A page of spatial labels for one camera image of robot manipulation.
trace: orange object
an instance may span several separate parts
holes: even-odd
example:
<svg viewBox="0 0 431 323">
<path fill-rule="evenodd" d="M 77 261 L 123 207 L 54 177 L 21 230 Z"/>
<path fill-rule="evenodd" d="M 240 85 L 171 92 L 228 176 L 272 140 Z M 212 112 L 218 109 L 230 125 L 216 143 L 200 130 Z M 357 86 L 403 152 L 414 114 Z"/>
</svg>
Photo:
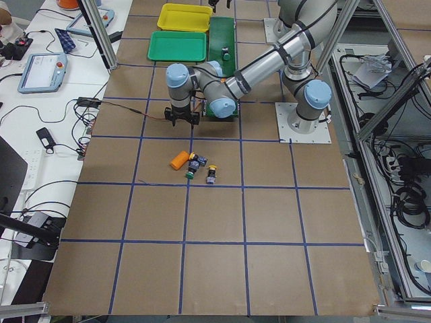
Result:
<svg viewBox="0 0 431 323">
<path fill-rule="evenodd" d="M 57 5 L 66 10 L 76 10 L 79 8 L 77 0 L 57 0 Z"/>
<path fill-rule="evenodd" d="M 179 170 L 186 162 L 188 162 L 189 156 L 189 153 L 183 150 L 170 162 L 170 165 L 175 170 Z"/>
</svg>

